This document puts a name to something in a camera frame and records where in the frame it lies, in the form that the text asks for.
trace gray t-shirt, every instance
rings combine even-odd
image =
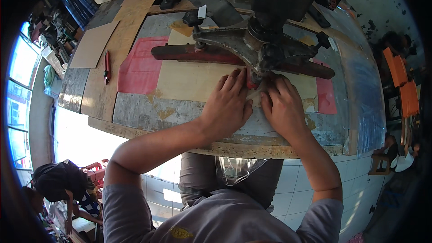
[[[112,184],[105,186],[103,192],[105,243],[338,242],[343,211],[338,200],[319,200],[309,207],[294,232],[248,195],[222,189],[155,229],[141,189]]]

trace stool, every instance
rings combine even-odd
[[[372,154],[372,170],[368,175],[372,176],[386,176],[390,174],[390,159],[384,154]],[[386,168],[382,168],[383,161],[387,162]]]

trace wooden table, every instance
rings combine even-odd
[[[151,5],[153,0],[145,0],[133,8],[120,7],[122,1],[114,0],[102,4],[87,26],[87,29],[90,29],[112,20],[120,20],[106,46],[111,52],[111,82],[105,85],[102,81],[103,57],[95,69],[68,68],[58,105],[88,115],[91,127],[129,139],[196,118],[205,103],[168,100],[154,94],[117,92],[118,68],[136,39],[170,35],[171,29],[168,26],[182,18],[182,11],[193,9],[193,5],[182,0],[174,9],[161,11],[159,6]],[[245,9],[238,11],[241,14],[251,13]],[[365,58],[372,58],[366,37],[349,9],[321,11],[332,24],[331,28],[322,29],[307,14],[302,22],[287,21],[284,32],[296,39],[313,40],[317,43],[315,34],[324,31],[336,43],[343,42]],[[207,18],[202,26],[214,25],[213,21]],[[337,114],[311,112],[306,113],[305,118],[317,141],[330,155],[342,154],[343,145],[351,135],[348,129],[352,113],[347,101],[349,92],[340,52],[332,48],[320,48],[315,57],[335,71],[332,82]],[[161,116],[167,109],[170,109],[169,116]],[[191,152],[238,158],[297,158],[288,142],[271,128],[260,107],[254,107],[251,118],[233,137]]]

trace gray pants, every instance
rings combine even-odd
[[[204,192],[235,189],[246,193],[267,209],[273,201],[283,163],[284,160],[269,159],[245,180],[234,186],[226,186],[217,179],[214,156],[186,152],[181,155],[180,185]],[[201,197],[183,191],[180,195],[183,206],[192,205]]]

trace t-shirt logo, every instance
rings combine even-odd
[[[189,233],[188,231],[186,231],[185,229],[181,229],[181,228],[176,227],[176,226],[171,227],[171,229],[169,231],[171,232],[171,235],[173,237],[178,238],[178,239],[193,237],[193,235],[191,233]]]

